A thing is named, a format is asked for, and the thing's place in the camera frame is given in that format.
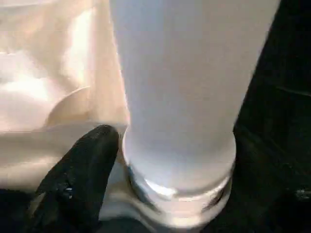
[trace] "black glove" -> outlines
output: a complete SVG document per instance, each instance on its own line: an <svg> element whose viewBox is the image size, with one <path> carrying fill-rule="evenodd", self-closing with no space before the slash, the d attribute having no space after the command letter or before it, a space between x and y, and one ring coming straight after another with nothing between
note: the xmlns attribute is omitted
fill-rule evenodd
<svg viewBox="0 0 311 233"><path fill-rule="evenodd" d="M35 195L44 195L26 233L92 233L114 165L119 135L102 125L81 137L46 175Z"/></svg>

